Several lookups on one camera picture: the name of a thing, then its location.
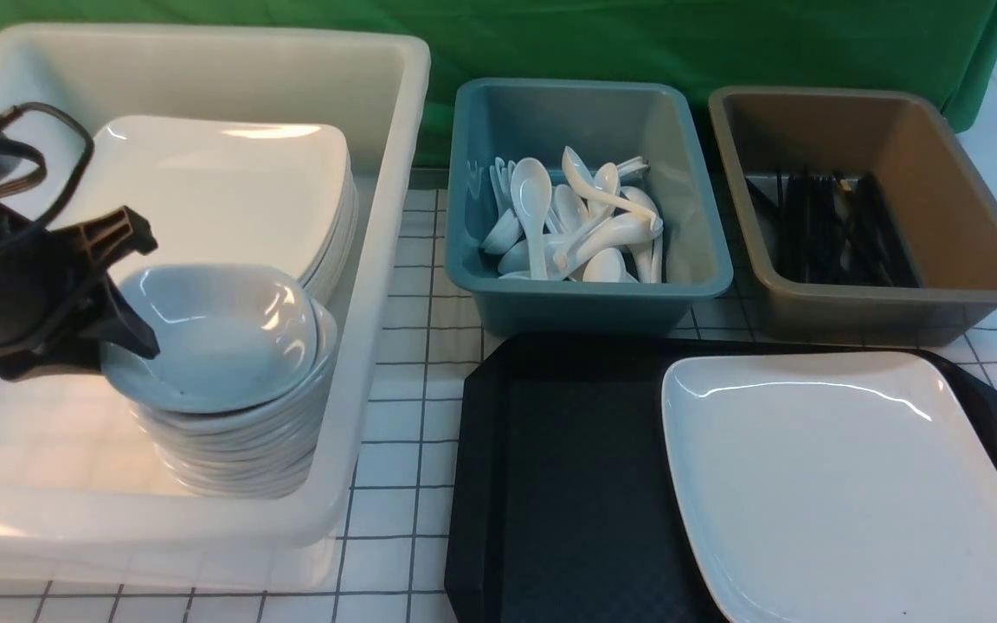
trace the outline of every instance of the stack of bowls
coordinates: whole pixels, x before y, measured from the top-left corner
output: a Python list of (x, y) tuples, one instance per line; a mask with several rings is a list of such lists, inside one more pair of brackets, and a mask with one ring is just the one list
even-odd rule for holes
[(199, 496), (277, 498), (304, 482), (318, 442), (337, 323), (272, 268), (147, 268), (122, 283), (156, 332), (145, 360), (104, 344), (103, 374), (159, 458)]

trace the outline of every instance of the cord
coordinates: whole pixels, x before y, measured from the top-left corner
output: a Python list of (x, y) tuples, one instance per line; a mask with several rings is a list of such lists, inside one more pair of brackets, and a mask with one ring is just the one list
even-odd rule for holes
[[(58, 107), (49, 106), (48, 104), (43, 104), (41, 102), (17, 104), (17, 106), (12, 106), (10, 109), (3, 112), (3, 114), (0, 114), (0, 131), (7, 129), (11, 123), (16, 122), (28, 112), (41, 112), (50, 115), (50, 117), (58, 119), (61, 123), (71, 127), (72, 131), (75, 131), (76, 134), (80, 135), (80, 138), (83, 138), (83, 153), (80, 155), (79, 162), (76, 163), (71, 174), (68, 175), (68, 180), (64, 182), (64, 188), (60, 190), (59, 196), (55, 198), (55, 201), (52, 201), (52, 205), (48, 206), (48, 209), (45, 209), (44, 213), (36, 217), (36, 219), (33, 220), (32, 223), (30, 223), (26, 228), (0, 240), (0, 255), (10, 251), (13, 246), (23, 243), (23, 241), (26, 241), (29, 238), (36, 236), (36, 234), (43, 232), (43, 230), (48, 227), (48, 224), (51, 223), (56, 216), (59, 216), (60, 212), (63, 212), (64, 206), (68, 205), (68, 201), (71, 201), (72, 195), (75, 194), (75, 190), (79, 188), (80, 180), (83, 178), (83, 172), (91, 163), (91, 157), (94, 155), (94, 141), (91, 139), (91, 135), (87, 133), (86, 127), (80, 125), (80, 123), (75, 121), (75, 119), (68, 117), (68, 114), (58, 109)], [(27, 180), (27, 178), (28, 177), (23, 177), (20, 178), (20, 180)], [(17, 180), (0, 184), (0, 189), (3, 188), (3, 186), (7, 188), (5, 190), (0, 190), (0, 196), (8, 196), (10, 194), (15, 194), (16, 192), (21, 192), (20, 190), (16, 190), (16, 186), (12, 185), (15, 184), (15, 182), (17, 182)]]

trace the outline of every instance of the white ceramic spoon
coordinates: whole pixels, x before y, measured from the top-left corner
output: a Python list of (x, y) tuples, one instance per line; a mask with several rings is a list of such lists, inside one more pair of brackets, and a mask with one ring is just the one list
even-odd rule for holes
[[(567, 279), (602, 249), (640, 244), (643, 241), (651, 240), (653, 236), (654, 233), (649, 233), (648, 221), (645, 221), (644, 217), (629, 213), (620, 214), (599, 225), (590, 236), (587, 236), (587, 240), (571, 249), (569, 264), (561, 268), (556, 263), (556, 257), (559, 256), (559, 253), (549, 254), (547, 252), (569, 243), (569, 237), (565, 234), (546, 235), (544, 236), (544, 247), (547, 275), (549, 275), (549, 280)], [(498, 264), (498, 271), (504, 276), (509, 275), (509, 273), (525, 272), (529, 268), (530, 257), (529, 245), (526, 244), (526, 241), (520, 241), (511, 247), (506, 256), (503, 256)]]
[(601, 284), (634, 284), (637, 279), (633, 279), (629, 271), (626, 271), (626, 261), (621, 257), (621, 251), (613, 246), (604, 248), (587, 261), (582, 280), (594, 281)]
[(514, 246), (514, 243), (521, 237), (522, 223), (514, 214), (513, 209), (507, 209), (498, 218), (498, 223), (495, 223), (494, 228), (491, 228), (491, 233), (483, 238), (482, 243), (479, 244), (479, 249), (487, 255), (502, 255), (510, 251), (510, 247)]
[(491, 172), (491, 190), (495, 194), (495, 222), (498, 223), (498, 219), (502, 218), (502, 215), (506, 212), (506, 197), (502, 194), (502, 185), (499, 184), (499, 170), (495, 169), (492, 165), (490, 167)]
[[(633, 186), (624, 186), (624, 188), (621, 189), (621, 193), (622, 195), (625, 195), (629, 201), (639, 202), (640, 205), (644, 205), (645, 208), (651, 209), (653, 212), (659, 214), (659, 210), (656, 208), (656, 202), (653, 202), (653, 198), (648, 196), (644, 190), (634, 188)], [(664, 235), (662, 234), (657, 236), (654, 241), (638, 245), (629, 245), (629, 253), (634, 254), (634, 264), (637, 265), (637, 279), (640, 280), (640, 283), (660, 283), (660, 266), (664, 263), (662, 248), (664, 248)]]
[(630, 177), (636, 177), (642, 170), (648, 169), (648, 162), (643, 157), (632, 157), (625, 162), (618, 163), (618, 178), (622, 182), (629, 181)]
[(648, 221), (649, 230), (661, 228), (660, 217), (656, 216), (652, 210), (636, 204), (636, 202), (610, 195), (605, 190), (595, 188), (595, 180), (590, 176), (587, 165), (582, 162), (579, 154), (571, 150), (571, 147), (564, 147), (562, 167), (564, 177), (567, 178), (567, 183), (571, 185), (571, 189), (580, 197), (585, 198), (587, 201), (605, 202), (606, 204), (613, 205), (615, 208), (624, 209), (626, 212), (640, 214)]
[[(595, 173), (594, 185), (598, 190), (602, 190), (602, 192), (610, 194), (610, 196), (616, 196), (618, 194), (617, 167), (610, 162), (599, 167), (598, 172)], [(565, 245), (557, 252), (555, 259), (556, 264), (562, 269), (569, 268), (571, 261), (574, 261), (571, 251), (573, 251), (576, 245), (586, 240), (587, 236), (594, 232), (595, 228), (598, 228), (602, 222), (606, 221), (607, 218), (613, 215), (614, 206), (608, 204), (608, 202), (594, 200), (588, 201), (587, 213), (589, 213), (589, 218), (587, 218), (587, 220), (579, 226), (575, 233), (571, 234), (569, 244)]]
[(561, 220), (565, 234), (577, 232), (587, 216), (587, 206), (579, 195), (567, 184), (558, 184), (553, 189), (553, 212)]
[(549, 213), (553, 198), (549, 170), (537, 158), (522, 158), (511, 174), (510, 193), (514, 200), (514, 213), (522, 222), (526, 244), (530, 248), (530, 276), (547, 279), (544, 229), (545, 216)]

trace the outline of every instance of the green cloth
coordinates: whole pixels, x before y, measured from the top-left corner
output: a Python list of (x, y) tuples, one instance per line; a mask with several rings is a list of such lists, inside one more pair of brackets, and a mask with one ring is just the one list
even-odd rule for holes
[(24, 21), (419, 36), (433, 56), (423, 166), (447, 166), (456, 88), (480, 76), (662, 82), (697, 111), (725, 84), (891, 88), (960, 131), (997, 56), (997, 0), (0, 0), (0, 28)]

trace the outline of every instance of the square plate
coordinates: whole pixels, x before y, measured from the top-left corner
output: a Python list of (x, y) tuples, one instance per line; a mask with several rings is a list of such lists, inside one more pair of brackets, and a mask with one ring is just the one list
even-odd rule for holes
[(115, 281), (190, 263), (264, 264), (302, 279), (324, 255), (349, 164), (336, 127), (131, 115), (94, 141), (66, 214), (74, 222), (128, 205), (159, 243), (111, 267)]
[(661, 398), (680, 513), (725, 618), (997, 620), (997, 472), (933, 364), (696, 357)]

